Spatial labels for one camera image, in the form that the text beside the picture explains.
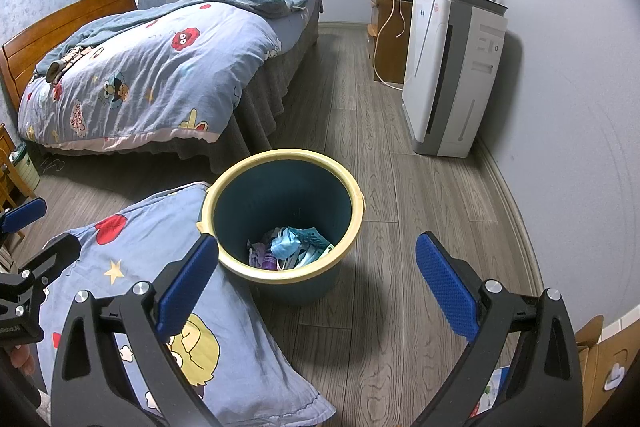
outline human hand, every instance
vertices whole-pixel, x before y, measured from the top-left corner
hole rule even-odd
[[[9,357],[14,367],[20,369],[27,377],[36,370],[36,361],[29,350],[29,346],[15,346],[9,349]]]

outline cardboard box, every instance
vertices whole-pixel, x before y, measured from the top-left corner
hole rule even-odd
[[[602,323],[602,315],[593,317],[575,334],[582,372],[583,425],[587,425],[614,393],[615,388],[605,390],[614,364],[618,363],[628,371],[640,351],[640,321],[598,343]]]

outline wooden floor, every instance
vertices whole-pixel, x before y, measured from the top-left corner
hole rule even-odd
[[[331,426],[409,426],[464,347],[415,266],[420,232],[510,291],[531,293],[522,254],[501,222],[472,156],[412,153],[401,93],[372,81],[364,31],[322,28],[285,98],[275,147],[323,152],[356,177],[367,202],[356,248],[334,290],[301,309],[258,304],[293,367],[337,408]],[[21,261],[55,233],[102,219],[159,190],[213,181],[205,160],[171,155],[64,158],[36,192],[49,205],[16,253]],[[510,339],[502,362],[514,346]]]

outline bucket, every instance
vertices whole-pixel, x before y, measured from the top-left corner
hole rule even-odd
[[[27,144],[25,142],[20,143],[20,145],[15,148],[15,151],[9,156],[9,161],[14,165],[22,181],[31,190],[35,190],[38,183],[40,183],[40,175],[29,157]]]
[[[338,162],[311,151],[277,149],[250,156],[217,179],[207,190],[198,229],[216,236],[220,263],[255,283],[260,295],[302,305],[334,285],[364,208],[356,180]],[[335,248],[288,270],[249,266],[247,240],[256,243],[276,227],[316,227]]]

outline teal blanket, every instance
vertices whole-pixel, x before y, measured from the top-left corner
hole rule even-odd
[[[74,32],[66,41],[53,48],[37,63],[35,73],[44,75],[50,64],[60,60],[76,46],[98,46],[108,39],[119,35],[135,26],[156,20],[179,8],[193,6],[203,2],[221,2],[247,10],[269,19],[277,19],[289,15],[295,10],[302,10],[307,0],[179,0],[149,8],[116,15],[107,15],[89,22]]]

